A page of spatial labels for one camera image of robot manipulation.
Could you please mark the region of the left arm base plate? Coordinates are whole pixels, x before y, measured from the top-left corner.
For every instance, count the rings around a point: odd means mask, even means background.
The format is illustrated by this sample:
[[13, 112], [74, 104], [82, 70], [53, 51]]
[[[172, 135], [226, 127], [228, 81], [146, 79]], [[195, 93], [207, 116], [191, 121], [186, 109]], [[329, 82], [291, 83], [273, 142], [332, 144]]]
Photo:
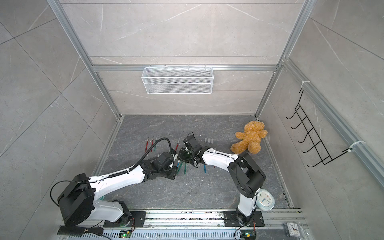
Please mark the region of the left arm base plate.
[[104, 228], [124, 228], [135, 227], [142, 228], [146, 220], [146, 211], [133, 211], [123, 214], [116, 222], [104, 221]]

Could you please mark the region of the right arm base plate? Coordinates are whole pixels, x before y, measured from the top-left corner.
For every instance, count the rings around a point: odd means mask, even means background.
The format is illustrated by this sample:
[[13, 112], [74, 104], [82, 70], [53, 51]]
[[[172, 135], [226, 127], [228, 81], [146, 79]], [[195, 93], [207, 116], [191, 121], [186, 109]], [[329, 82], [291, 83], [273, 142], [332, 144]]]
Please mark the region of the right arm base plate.
[[222, 212], [225, 227], [241, 227], [243, 225], [252, 225], [256, 227], [264, 227], [264, 217], [262, 212], [254, 210], [254, 212], [246, 217], [240, 211], [224, 211]]

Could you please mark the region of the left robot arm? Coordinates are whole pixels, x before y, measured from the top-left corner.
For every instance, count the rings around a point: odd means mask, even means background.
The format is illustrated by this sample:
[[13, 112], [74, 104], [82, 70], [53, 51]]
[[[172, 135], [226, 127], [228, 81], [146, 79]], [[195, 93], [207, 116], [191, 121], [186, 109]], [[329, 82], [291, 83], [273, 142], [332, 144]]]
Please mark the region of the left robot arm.
[[133, 219], [123, 201], [102, 201], [100, 198], [127, 186], [140, 184], [157, 177], [173, 180], [177, 168], [174, 164], [177, 153], [173, 148], [157, 157], [146, 160], [146, 156], [160, 142], [171, 144], [168, 138], [160, 138], [133, 166], [114, 173], [88, 177], [82, 173], [67, 180], [67, 187], [54, 202], [60, 208], [64, 225], [75, 227], [84, 221], [108, 221], [120, 227]]

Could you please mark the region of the brown teddy bear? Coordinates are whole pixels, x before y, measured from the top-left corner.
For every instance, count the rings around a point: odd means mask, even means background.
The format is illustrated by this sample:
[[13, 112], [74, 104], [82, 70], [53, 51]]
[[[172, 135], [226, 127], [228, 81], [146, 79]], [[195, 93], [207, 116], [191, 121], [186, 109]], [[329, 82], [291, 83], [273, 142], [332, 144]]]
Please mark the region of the brown teddy bear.
[[261, 140], [265, 138], [268, 131], [265, 130], [265, 124], [259, 121], [251, 121], [244, 127], [243, 132], [236, 132], [235, 136], [240, 142], [232, 144], [231, 151], [234, 154], [241, 154], [248, 150], [250, 154], [255, 155], [262, 149]]

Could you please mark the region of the white tape roll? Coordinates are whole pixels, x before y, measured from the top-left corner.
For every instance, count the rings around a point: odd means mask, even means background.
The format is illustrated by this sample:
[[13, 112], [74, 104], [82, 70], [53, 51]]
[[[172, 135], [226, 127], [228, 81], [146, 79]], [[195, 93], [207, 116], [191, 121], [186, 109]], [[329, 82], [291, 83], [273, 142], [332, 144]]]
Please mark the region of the white tape roll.
[[261, 211], [270, 211], [274, 208], [275, 206], [275, 198], [273, 195], [265, 190], [265, 189], [260, 189], [258, 195], [257, 195], [257, 201], [256, 201], [256, 206], [261, 210]]

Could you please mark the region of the aluminium mounting rail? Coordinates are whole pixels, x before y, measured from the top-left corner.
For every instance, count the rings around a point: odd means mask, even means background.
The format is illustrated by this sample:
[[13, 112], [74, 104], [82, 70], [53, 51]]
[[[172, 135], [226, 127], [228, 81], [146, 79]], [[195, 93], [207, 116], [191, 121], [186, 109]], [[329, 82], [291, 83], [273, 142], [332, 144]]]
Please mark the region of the aluminium mounting rail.
[[[81, 237], [58, 235], [59, 240], [312, 240], [314, 237], [300, 209], [274, 209], [262, 212], [265, 226], [225, 227], [218, 210], [134, 210], [146, 211], [142, 228], [104, 228], [104, 221], [86, 221], [79, 227], [101, 227], [101, 236], [84, 234]], [[285, 223], [299, 225], [301, 238], [287, 235]]]

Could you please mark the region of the small white clock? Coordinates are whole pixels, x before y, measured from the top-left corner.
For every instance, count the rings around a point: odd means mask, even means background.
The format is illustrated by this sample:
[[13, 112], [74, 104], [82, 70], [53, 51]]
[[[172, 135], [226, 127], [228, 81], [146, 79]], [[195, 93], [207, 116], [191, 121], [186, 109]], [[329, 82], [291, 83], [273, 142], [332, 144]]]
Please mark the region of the small white clock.
[[293, 238], [301, 238], [302, 237], [301, 230], [300, 230], [299, 225], [297, 223], [287, 222], [287, 223], [285, 223], [285, 228], [287, 231], [287, 235], [289, 237], [293, 237]]

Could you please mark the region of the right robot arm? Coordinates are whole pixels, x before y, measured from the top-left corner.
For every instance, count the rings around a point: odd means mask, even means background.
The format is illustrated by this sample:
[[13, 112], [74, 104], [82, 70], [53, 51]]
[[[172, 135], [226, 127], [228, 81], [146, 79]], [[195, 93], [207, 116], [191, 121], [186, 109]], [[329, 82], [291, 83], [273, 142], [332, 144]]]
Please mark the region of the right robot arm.
[[195, 168], [200, 165], [218, 167], [229, 172], [240, 192], [237, 219], [247, 225], [256, 211], [257, 196], [266, 180], [265, 173], [246, 152], [239, 155], [226, 154], [210, 147], [201, 146], [191, 132], [183, 140], [185, 147], [179, 151], [178, 159]]

